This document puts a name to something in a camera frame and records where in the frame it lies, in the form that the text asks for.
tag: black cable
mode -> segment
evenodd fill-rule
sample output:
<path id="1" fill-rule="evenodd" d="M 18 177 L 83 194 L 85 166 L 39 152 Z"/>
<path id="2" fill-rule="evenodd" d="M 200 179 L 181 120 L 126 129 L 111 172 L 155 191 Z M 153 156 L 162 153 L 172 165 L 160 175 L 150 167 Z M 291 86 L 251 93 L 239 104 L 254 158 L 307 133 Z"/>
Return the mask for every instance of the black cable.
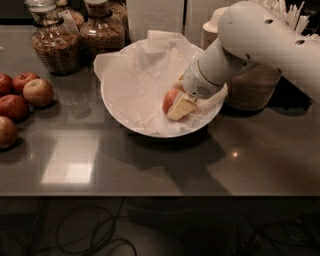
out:
<path id="1" fill-rule="evenodd" d="M 312 246 L 310 243 L 308 243 L 308 240 L 302 240 L 299 239 L 299 242 L 304 242 L 304 243 L 297 243 L 297 239 L 293 239 L 292 236 L 289 234 L 289 232 L 287 231 L 287 229 L 285 228 L 285 225 L 294 225 L 295 227 L 299 227 L 299 225 L 295 222 L 295 221 L 287 221 L 284 222 L 280 216 L 278 215 L 278 213 L 273 210 L 276 213 L 276 216 L 278 218 L 278 221 L 274 221 L 274 222 L 269 222 L 266 223 L 264 225 L 260 225 L 258 226 L 252 218 L 252 213 L 247 215 L 247 221 L 248 223 L 251 225 L 251 227 L 254 230 L 254 234 L 251 237 L 254 237 L 255 235 L 260 235 L 261 237 L 263 237 L 264 239 L 266 239 L 276 250 L 277 252 L 282 255 L 285 256 L 285 254 L 280 250 L 280 248 L 276 245 L 276 244 L 281 244 L 281 245 L 286 245 L 286 246 L 291 246 L 291 247 L 301 247 L 301 248 L 309 248 L 309 249 L 313 249 L 315 251 L 318 252 L 317 249 L 314 248 L 314 246 Z M 264 231 L 266 228 L 270 227 L 270 226 L 275 226 L 278 225 L 281 227 L 281 229 L 284 231 L 284 233 L 287 235 L 288 238 L 290 238 L 291 240 L 295 240 L 296 243 L 289 243 L 289 242 L 285 242 L 285 241 L 280 241 L 277 239 L 273 239 L 270 236 L 268 236 L 268 234 Z"/>
<path id="2" fill-rule="evenodd" d="M 113 215 L 107 208 L 99 207 L 99 206 L 81 206 L 81 207 L 72 209 L 71 211 L 69 211 L 68 214 L 66 214 L 62 218 L 62 220 L 58 224 L 58 227 L 57 227 L 57 230 L 55 233 L 56 246 L 51 247 L 51 248 L 42 248 L 38 252 L 41 252 L 41 253 L 46 252 L 47 255 L 50 255 L 52 252 L 54 252 L 55 250 L 58 249 L 61 252 L 68 254 L 68 255 L 92 256 L 92 255 L 96 254 L 97 252 L 101 251 L 102 249 L 106 248 L 107 246 L 110 246 L 110 245 L 118 242 L 118 244 L 112 248 L 112 251 L 116 250 L 116 248 L 118 248 L 119 246 L 121 246 L 123 244 L 127 244 L 132 248 L 134 255 L 137 256 L 136 248 L 129 240 L 124 239 L 124 238 L 117 238 L 117 239 L 112 240 L 112 238 L 115 234 L 115 230 L 116 230 L 116 222 L 121 217 L 120 212 L 123 207 L 124 201 L 125 201 L 125 198 L 122 198 L 120 205 L 118 207 L 118 210 L 115 215 Z M 70 217 L 72 217 L 72 215 L 75 214 L 76 212 L 84 210 L 84 209 L 94 210 L 97 213 L 98 221 L 97 221 L 96 225 L 94 226 L 93 230 L 91 232 L 89 232 L 88 234 L 86 234 L 85 236 L 82 236 L 80 239 L 77 239 L 75 241 L 71 241 L 68 243 L 64 243 L 64 244 L 61 243 L 59 240 L 59 234 L 60 234 L 61 228 L 62 228 L 63 224 L 65 223 L 65 221 L 67 219 L 69 219 Z M 100 221 L 98 211 L 103 211 L 104 213 L 107 213 L 107 218 Z M 101 238 L 99 238 L 98 241 L 96 241 L 98 232 L 104 226 L 108 225 L 109 223 L 110 223 L 110 226 L 108 227 L 107 231 L 104 233 L 104 235 Z M 81 251 L 70 251 L 70 250 L 66 249 L 67 246 L 78 243 L 81 240 L 83 240 L 89 236 L 91 236 L 91 239 L 90 239 L 90 246 L 88 249 L 81 250 Z"/>

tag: countertop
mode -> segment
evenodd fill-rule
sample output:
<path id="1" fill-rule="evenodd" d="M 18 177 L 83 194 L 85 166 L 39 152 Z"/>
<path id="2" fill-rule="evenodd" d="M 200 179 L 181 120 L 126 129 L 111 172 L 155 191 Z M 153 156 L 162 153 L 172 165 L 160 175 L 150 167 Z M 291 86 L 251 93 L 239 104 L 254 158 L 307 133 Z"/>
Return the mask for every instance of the countertop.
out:
<path id="1" fill-rule="evenodd" d="M 0 26 L 0 72 L 33 71 L 55 102 L 19 122 L 0 151 L 0 195 L 319 195 L 319 105 L 267 107 L 250 116 L 220 112 L 176 139 L 136 134 L 101 98 L 92 67 L 54 76 L 29 46 L 32 26 Z"/>

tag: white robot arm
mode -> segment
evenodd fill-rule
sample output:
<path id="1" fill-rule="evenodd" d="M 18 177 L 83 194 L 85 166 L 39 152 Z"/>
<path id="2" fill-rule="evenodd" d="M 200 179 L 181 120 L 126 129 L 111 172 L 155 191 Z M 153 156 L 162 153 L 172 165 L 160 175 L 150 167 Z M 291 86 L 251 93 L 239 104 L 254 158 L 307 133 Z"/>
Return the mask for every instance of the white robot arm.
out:
<path id="1" fill-rule="evenodd" d="M 231 5 L 221 16 L 218 38 L 184 73 L 184 89 L 208 99 L 232 77 L 257 64 L 277 70 L 320 103 L 320 42 L 302 36 L 258 3 Z"/>

